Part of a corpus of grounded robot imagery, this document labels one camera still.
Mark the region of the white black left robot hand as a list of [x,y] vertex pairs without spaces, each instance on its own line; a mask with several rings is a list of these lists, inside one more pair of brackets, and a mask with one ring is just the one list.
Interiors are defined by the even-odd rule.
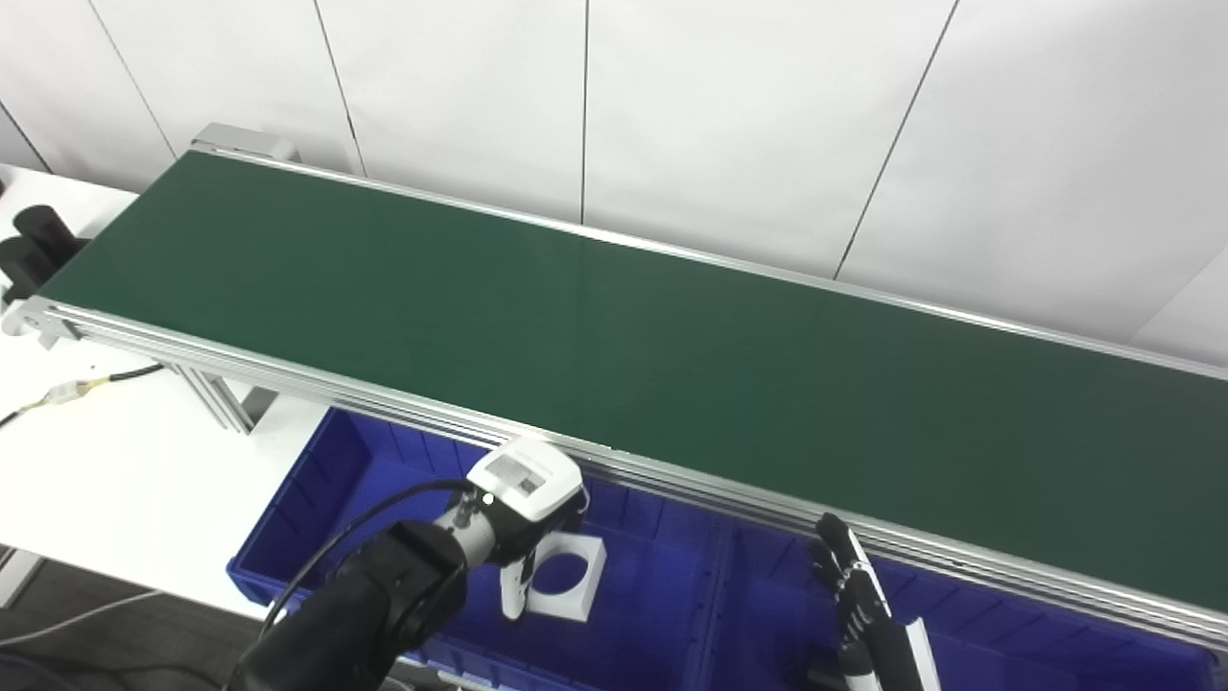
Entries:
[[497,565],[501,612],[516,622],[528,611],[544,542],[577,528],[587,506],[578,464],[553,443],[519,437],[488,450],[465,473],[433,524],[460,546],[465,569]]

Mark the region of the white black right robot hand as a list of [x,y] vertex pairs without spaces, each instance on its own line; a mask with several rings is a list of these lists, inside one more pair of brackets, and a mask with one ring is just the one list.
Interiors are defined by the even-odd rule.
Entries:
[[833,595],[835,664],[846,690],[939,690],[933,644],[922,619],[896,620],[860,538],[840,515],[815,520],[807,552],[815,581]]

